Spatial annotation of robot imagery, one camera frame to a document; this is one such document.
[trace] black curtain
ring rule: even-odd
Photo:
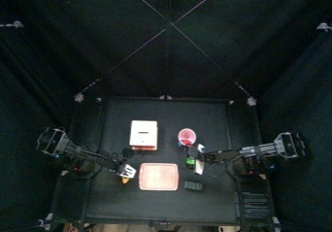
[[[1,23],[17,17],[5,16]],[[72,95],[23,28],[0,27],[0,224],[21,226],[49,212],[56,184],[51,159],[36,151],[47,126],[71,124]]]
[[[284,162],[272,180],[280,218],[299,226],[332,229],[332,33],[319,32],[308,49],[261,98],[261,134],[300,132],[311,154]]]

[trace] black table surface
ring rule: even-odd
[[[245,102],[104,99],[101,103],[87,102],[77,106],[71,123],[72,139],[81,146],[96,143],[99,149],[120,155],[121,150],[128,148],[133,120],[157,122],[157,150],[137,151],[128,160],[137,173],[127,184],[121,183],[117,175],[103,169],[85,189],[85,203],[76,206],[77,209],[84,208],[84,219],[235,224],[235,181],[221,165],[205,165],[204,174],[193,174],[185,167],[185,152],[177,144],[177,133],[183,128],[191,128],[197,135],[195,145],[203,144],[207,151],[251,146],[260,136],[253,108]],[[176,164],[177,190],[141,190],[141,163]],[[185,181],[200,182],[204,190],[184,189]],[[67,181],[63,190],[71,188],[71,184],[76,186],[81,183]],[[57,205],[59,213],[64,213],[60,211],[64,208]]]

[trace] pink tray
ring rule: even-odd
[[[140,166],[140,189],[176,190],[179,171],[176,164],[143,163]]]

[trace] black fabric enclosure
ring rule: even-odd
[[[331,18],[332,0],[1,0],[0,226],[47,216],[59,166],[36,139],[47,126],[76,138],[88,100],[253,98],[263,141],[309,141],[304,160],[277,161],[276,215],[291,231],[331,231],[332,31],[316,29]]]

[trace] red object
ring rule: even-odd
[[[179,171],[176,164],[143,163],[140,166],[140,189],[176,190]]]
[[[184,128],[177,135],[179,142],[183,146],[193,145],[196,142],[196,133],[192,129]]]

